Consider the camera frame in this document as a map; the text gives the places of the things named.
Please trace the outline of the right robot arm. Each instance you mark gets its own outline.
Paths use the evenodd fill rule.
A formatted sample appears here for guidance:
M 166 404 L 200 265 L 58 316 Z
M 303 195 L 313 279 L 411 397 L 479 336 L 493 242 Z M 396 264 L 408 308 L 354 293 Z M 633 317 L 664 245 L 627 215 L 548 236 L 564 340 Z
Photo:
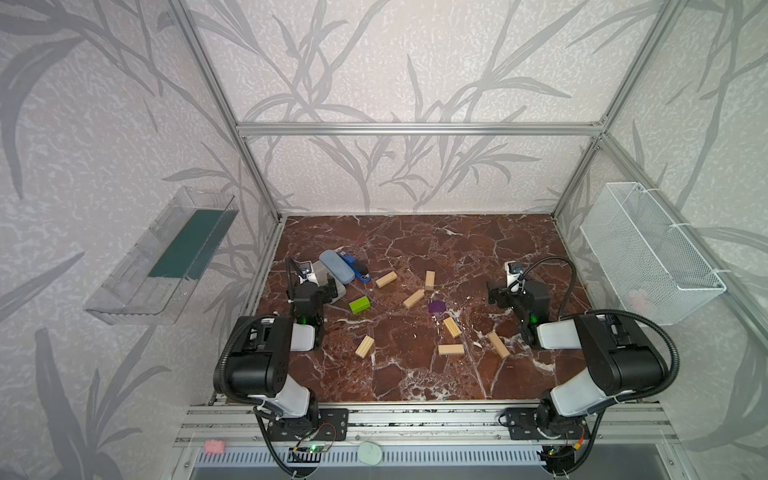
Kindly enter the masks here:
M 530 347 L 582 352 L 585 368 L 540 400 L 536 420 L 542 426 L 656 396 L 679 374 L 676 344 L 663 328 L 641 315 L 597 309 L 552 321 L 548 288 L 537 281 L 490 286 L 488 302 L 513 311 Z

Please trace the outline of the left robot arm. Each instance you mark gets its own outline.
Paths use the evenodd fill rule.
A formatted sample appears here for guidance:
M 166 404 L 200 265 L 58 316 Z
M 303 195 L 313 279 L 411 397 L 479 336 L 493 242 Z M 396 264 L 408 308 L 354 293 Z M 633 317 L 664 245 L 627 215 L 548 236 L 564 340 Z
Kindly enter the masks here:
M 319 424 L 315 394 L 289 374 L 293 352 L 321 347 L 325 334 L 324 307 L 337 294 L 329 283 L 312 281 L 288 290 L 287 315 L 240 317 L 213 373 L 216 393 L 255 407 L 257 416 L 275 423 Z

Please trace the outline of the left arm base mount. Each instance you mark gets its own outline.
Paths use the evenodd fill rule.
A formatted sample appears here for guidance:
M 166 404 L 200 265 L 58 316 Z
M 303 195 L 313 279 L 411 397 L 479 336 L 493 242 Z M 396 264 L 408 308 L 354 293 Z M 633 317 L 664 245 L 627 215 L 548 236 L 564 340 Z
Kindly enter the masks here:
M 270 421 L 267 434 L 272 441 L 298 441 L 310 436 L 313 441 L 343 441 L 349 426 L 346 408 L 320 408 L 309 410 L 300 418 Z

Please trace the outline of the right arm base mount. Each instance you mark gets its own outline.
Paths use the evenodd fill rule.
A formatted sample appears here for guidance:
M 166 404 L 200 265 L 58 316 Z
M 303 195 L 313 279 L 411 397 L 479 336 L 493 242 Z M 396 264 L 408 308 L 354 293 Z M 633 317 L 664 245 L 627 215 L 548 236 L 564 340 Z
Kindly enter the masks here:
M 511 407 L 501 411 L 497 423 L 512 440 L 563 440 L 575 443 L 590 438 L 584 417 L 564 417 L 546 406 Z

